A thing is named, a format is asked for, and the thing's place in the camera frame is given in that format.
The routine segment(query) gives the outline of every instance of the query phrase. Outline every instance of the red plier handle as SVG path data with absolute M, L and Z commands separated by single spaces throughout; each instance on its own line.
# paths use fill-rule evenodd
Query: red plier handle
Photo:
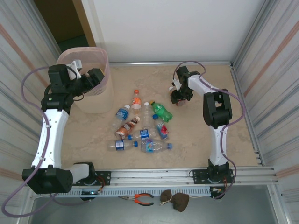
M 134 196 L 134 202 L 137 203 L 137 204 L 140 204 L 140 205 L 142 205 L 142 206 L 151 206 L 151 205 L 154 204 L 153 202 L 150 202 L 150 203 L 141 202 L 141 201 L 139 201 L 139 200 L 137 199 L 137 198 L 142 197 L 142 196 L 154 197 L 154 196 L 151 195 L 151 194 L 142 193 L 142 194 L 138 194 L 138 195 L 135 195 L 135 196 Z

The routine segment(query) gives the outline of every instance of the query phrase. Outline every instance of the pliers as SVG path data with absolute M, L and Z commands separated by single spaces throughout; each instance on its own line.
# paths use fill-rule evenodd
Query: pliers
M 153 195 L 147 194 L 147 193 L 142 193 L 142 194 L 138 194 L 138 195 L 134 195 L 134 196 L 123 195 L 123 196 L 118 196 L 118 197 L 122 198 L 122 199 L 125 199 L 125 200 L 133 200 L 135 203 L 140 204 L 142 206 L 151 206 L 151 205 L 154 204 L 153 202 L 150 202 L 150 203 L 141 202 L 137 199 L 137 198 L 142 197 L 142 196 L 154 197 Z

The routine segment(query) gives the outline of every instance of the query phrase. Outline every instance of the water bottle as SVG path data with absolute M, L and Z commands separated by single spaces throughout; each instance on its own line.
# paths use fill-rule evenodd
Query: water bottle
M 128 135 L 129 140 L 146 140 L 152 139 L 157 135 L 157 131 L 154 128 L 144 129 L 137 132 L 134 132 L 132 135 Z
M 150 103 L 145 102 L 142 109 L 142 129 L 150 129 L 154 127 Z
M 169 88 L 168 88 L 169 95 L 171 95 L 172 92 L 175 91 L 175 90 L 177 90 L 177 89 L 174 88 L 173 86 L 172 86 L 172 87 L 169 87 Z M 186 99 L 184 99 L 184 100 L 180 100 L 180 101 L 178 101 L 178 102 L 176 103 L 176 105 L 177 105 L 177 106 L 183 106 L 183 105 L 185 105 L 186 101 L 187 101 Z
M 144 153 L 156 153 L 170 149 L 172 149 L 171 143 L 166 143 L 163 141 L 153 139 L 141 141 L 141 151 Z
M 108 140 L 107 148 L 108 151 L 125 151 L 132 149 L 133 147 L 138 147 L 137 141 L 130 141 L 128 139 L 124 140 Z
M 141 110 L 141 98 L 139 95 L 139 90 L 134 90 L 134 94 L 132 96 L 132 112 L 133 114 L 139 114 Z
M 121 140 L 125 139 L 132 132 L 133 128 L 139 121 L 140 117 L 134 117 L 132 120 L 117 129 L 117 131 L 115 132 L 115 136 Z
M 160 135 L 160 138 L 163 140 L 167 139 L 169 132 L 164 122 L 158 117 L 157 114 L 153 115 L 153 119 L 154 119 L 155 127 Z
M 169 113 L 162 104 L 151 101 L 150 104 L 153 107 L 154 113 L 157 114 L 163 121 L 168 122 L 172 119 L 172 114 Z
M 122 123 L 128 118 L 129 115 L 129 105 L 125 105 L 123 108 L 120 108 L 114 118 L 111 121 L 112 130 L 115 132 Z

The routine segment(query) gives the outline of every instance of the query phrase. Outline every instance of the beige tiled floor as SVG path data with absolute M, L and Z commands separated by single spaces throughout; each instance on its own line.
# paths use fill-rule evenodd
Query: beige tiled floor
M 172 105 L 167 95 L 174 66 L 111 68 L 114 86 L 114 105 L 105 114 L 86 114 L 74 104 L 64 131 L 62 164 L 68 167 L 78 161 L 92 161 L 96 169 L 113 168 L 190 168 L 206 167 L 211 151 L 210 129 L 202 116 L 203 99 L 194 97 L 183 107 Z M 189 70 L 202 69 L 189 66 Z M 218 88 L 236 94 L 228 66 L 207 66 L 204 78 Z M 118 108 L 130 103 L 134 89 L 139 89 L 143 102 L 154 99 L 173 114 L 167 123 L 172 151 L 156 154 L 142 153 L 140 149 L 108 152 L 106 140 L 115 139 L 108 123 Z M 239 103 L 231 98 L 233 119 L 241 114 Z M 228 129 L 227 152 L 237 166 L 256 166 L 245 120 Z

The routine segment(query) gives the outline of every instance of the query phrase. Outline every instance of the brown cloth pouch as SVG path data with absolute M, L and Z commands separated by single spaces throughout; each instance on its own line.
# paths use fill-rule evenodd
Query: brown cloth pouch
M 182 212 L 186 209 L 189 203 L 189 195 L 183 193 L 176 193 L 174 196 L 171 194 L 171 190 L 165 190 L 160 196 L 161 202 L 170 201 L 173 204 L 173 208 Z

